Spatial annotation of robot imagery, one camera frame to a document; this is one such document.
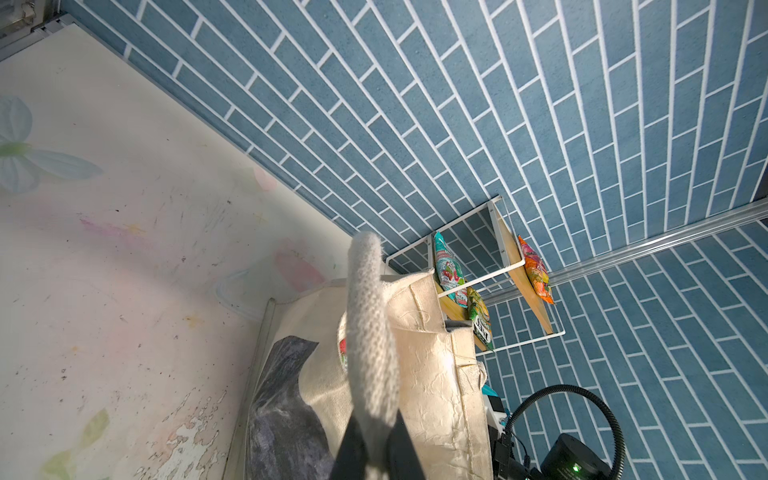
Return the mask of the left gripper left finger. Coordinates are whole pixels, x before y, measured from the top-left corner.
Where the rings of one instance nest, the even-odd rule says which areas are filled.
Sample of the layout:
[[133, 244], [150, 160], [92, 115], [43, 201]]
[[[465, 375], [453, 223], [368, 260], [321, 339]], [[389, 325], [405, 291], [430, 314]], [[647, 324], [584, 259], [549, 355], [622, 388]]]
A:
[[364, 480], [368, 456], [361, 428], [351, 416], [339, 447], [330, 480]]

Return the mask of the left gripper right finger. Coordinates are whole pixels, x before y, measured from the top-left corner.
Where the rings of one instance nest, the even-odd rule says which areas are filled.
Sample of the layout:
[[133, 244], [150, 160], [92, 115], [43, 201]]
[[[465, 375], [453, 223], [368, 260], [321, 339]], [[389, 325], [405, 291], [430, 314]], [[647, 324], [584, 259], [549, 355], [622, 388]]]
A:
[[425, 480], [425, 474], [400, 411], [386, 442], [386, 467], [392, 480]]

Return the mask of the beige canvas grocery bag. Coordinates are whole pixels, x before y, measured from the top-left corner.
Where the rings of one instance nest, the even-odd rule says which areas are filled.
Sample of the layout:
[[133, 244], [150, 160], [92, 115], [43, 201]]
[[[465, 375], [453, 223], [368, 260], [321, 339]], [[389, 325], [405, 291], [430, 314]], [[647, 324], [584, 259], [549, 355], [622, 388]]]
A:
[[329, 479], [354, 416], [365, 479], [390, 479], [398, 411], [426, 479], [491, 477], [472, 330], [446, 326], [430, 271], [386, 275], [381, 257], [379, 237], [360, 233], [345, 278], [266, 303], [226, 478]]

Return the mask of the teal snack bag top shelf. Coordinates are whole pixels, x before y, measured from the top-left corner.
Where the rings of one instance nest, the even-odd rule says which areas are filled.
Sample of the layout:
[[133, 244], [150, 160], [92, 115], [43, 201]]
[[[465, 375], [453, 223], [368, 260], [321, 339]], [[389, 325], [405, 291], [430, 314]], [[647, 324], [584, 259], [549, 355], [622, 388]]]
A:
[[346, 338], [341, 338], [338, 342], [338, 353], [339, 353], [339, 359], [341, 366], [345, 372], [348, 371], [348, 360], [347, 360], [347, 345], [346, 345]]

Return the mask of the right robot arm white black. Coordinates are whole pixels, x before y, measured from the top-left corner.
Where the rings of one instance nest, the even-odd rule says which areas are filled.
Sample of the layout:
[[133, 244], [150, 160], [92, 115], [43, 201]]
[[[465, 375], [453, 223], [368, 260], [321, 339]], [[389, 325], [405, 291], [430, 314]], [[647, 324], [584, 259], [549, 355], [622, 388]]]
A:
[[[514, 423], [537, 401], [557, 393], [581, 396], [601, 411], [610, 426], [614, 442], [614, 456], [611, 464], [604, 462], [582, 441], [566, 433], [558, 436], [538, 467], [530, 465], [528, 454], [524, 455], [521, 461], [515, 458], [514, 446], [520, 445], [522, 441], [513, 432]], [[506, 422], [498, 433], [489, 434], [489, 440], [493, 473], [497, 479], [620, 479], [624, 473], [626, 446], [617, 418], [600, 397], [575, 385], [557, 384], [533, 393], [507, 416]]]

